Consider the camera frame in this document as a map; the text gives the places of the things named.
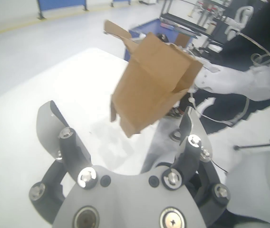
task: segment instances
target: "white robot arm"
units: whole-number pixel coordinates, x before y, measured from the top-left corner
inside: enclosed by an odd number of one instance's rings
[[[270,99],[270,66],[252,66],[241,72],[231,68],[211,64],[204,58],[197,58],[204,64],[194,85],[217,94],[240,94],[253,101]]]
[[[225,23],[229,25],[225,30],[228,41],[234,38],[237,35],[237,32],[245,28],[253,14],[253,11],[254,9],[252,6],[241,7],[237,10],[235,19],[229,17],[226,18]]]

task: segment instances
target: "black frame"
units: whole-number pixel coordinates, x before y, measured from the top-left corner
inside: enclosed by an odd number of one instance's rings
[[[173,22],[176,22],[176,23],[178,23],[180,25],[183,25],[183,26],[185,26],[187,28],[190,28],[194,32],[198,32],[198,33],[201,33],[201,34],[206,35],[208,37],[211,37],[211,35],[206,34],[206,29],[204,27],[201,27],[201,26],[199,26],[197,24],[194,24],[194,23],[192,23],[190,21],[187,21],[187,20],[185,20],[183,18],[180,18],[178,16],[175,16],[173,14],[170,14],[169,10],[170,10],[170,7],[172,5],[172,1],[173,0],[170,0],[169,6],[167,7],[167,9],[165,11],[167,0],[164,0],[164,4],[163,4],[162,9],[161,9],[160,17],[162,17],[164,19],[167,19],[167,20],[170,20],[170,21],[173,21]],[[213,4],[213,5],[216,5],[216,6],[220,7],[220,8],[225,9],[225,10],[227,9],[226,6],[224,6],[222,4],[219,4],[219,3],[215,2],[215,1],[212,1],[212,0],[203,0],[203,1],[206,1],[206,2],[208,2],[210,4]]]

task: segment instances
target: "cardboard box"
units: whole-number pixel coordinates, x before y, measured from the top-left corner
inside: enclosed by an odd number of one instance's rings
[[[137,44],[110,21],[105,21],[104,31],[120,38],[131,54],[111,97],[111,121],[119,114],[121,128],[131,137],[162,118],[187,93],[202,64],[152,33]]]

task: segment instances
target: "floor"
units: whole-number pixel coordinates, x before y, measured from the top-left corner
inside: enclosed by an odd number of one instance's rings
[[[129,29],[159,16],[161,5],[132,5],[45,21],[0,34],[0,95],[90,47],[123,58],[119,39],[103,34],[108,19]]]
[[[123,58],[123,43],[103,34],[104,20],[111,20],[129,29],[157,18],[161,7],[160,3],[88,12],[0,34],[0,96],[87,48],[98,47]],[[192,8],[193,5],[185,5],[183,15],[186,16]],[[199,45],[203,40],[201,38],[194,44]],[[209,138],[214,161],[230,171],[245,155],[261,151],[257,149],[236,152],[232,149],[233,145],[269,142],[270,107],[252,114],[248,121],[241,121],[234,128],[226,128],[210,135]]]

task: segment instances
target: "yellow floor line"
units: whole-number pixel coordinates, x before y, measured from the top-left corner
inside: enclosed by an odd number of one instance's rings
[[[128,5],[128,4],[126,4],[126,5],[118,5],[116,7],[92,9],[92,10],[77,12],[77,13],[73,13],[73,14],[59,15],[59,16],[56,16],[56,17],[48,18],[48,19],[45,18],[44,20],[36,20],[36,21],[30,22],[30,23],[27,23],[27,24],[20,24],[20,25],[14,26],[14,27],[9,27],[9,28],[0,30],[0,34],[11,31],[11,30],[15,30],[15,29],[24,28],[24,27],[27,27],[27,26],[39,24],[39,23],[46,22],[46,21],[53,21],[53,20],[56,20],[56,19],[61,19],[61,18],[69,17],[69,16],[85,14],[87,12],[98,12],[98,11],[105,11],[105,10],[111,10],[111,9],[119,9],[119,8],[128,7],[128,6],[130,6],[130,5]]]

